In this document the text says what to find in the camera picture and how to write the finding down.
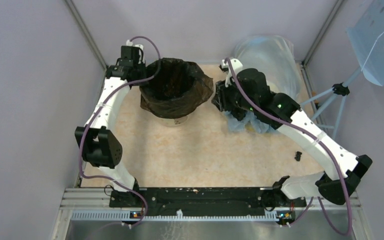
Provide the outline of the black trash bag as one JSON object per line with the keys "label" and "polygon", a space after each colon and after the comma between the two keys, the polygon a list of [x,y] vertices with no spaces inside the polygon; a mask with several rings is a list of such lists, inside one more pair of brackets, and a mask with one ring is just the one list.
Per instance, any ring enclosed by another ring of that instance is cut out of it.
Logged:
{"label": "black trash bag", "polygon": [[178,119],[191,114],[213,95],[213,78],[197,63],[164,57],[146,67],[148,77],[157,71],[159,64],[158,74],[139,87],[143,110],[158,118]]}

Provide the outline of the beige round trash bin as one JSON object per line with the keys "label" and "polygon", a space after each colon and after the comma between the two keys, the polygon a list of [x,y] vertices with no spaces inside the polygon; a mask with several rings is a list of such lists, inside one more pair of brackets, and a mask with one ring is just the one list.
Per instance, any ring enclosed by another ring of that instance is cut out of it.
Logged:
{"label": "beige round trash bin", "polygon": [[184,125],[190,118],[190,115],[185,115],[178,118],[159,118],[159,121],[165,127],[175,128]]}

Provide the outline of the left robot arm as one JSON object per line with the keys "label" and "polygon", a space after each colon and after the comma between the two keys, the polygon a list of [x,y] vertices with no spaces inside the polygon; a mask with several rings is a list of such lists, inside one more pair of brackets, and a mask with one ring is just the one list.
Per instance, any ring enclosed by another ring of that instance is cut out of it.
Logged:
{"label": "left robot arm", "polygon": [[114,134],[118,112],[131,87],[146,77],[143,45],[123,45],[120,57],[107,67],[102,93],[91,117],[74,132],[83,161],[112,179],[111,208],[142,207],[137,180],[122,162],[123,147]]}

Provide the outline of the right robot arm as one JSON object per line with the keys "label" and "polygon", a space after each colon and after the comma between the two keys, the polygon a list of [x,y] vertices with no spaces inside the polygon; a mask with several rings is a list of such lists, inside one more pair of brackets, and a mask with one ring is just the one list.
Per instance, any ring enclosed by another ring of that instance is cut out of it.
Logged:
{"label": "right robot arm", "polygon": [[253,114],[257,120],[287,136],[322,166],[323,171],[305,176],[284,176],[273,184],[273,200],[287,206],[293,199],[322,197],[344,205],[373,163],[363,154],[347,151],[310,120],[300,105],[285,93],[271,90],[266,76],[255,68],[241,70],[234,81],[215,83],[212,103],[221,112],[243,120]]}

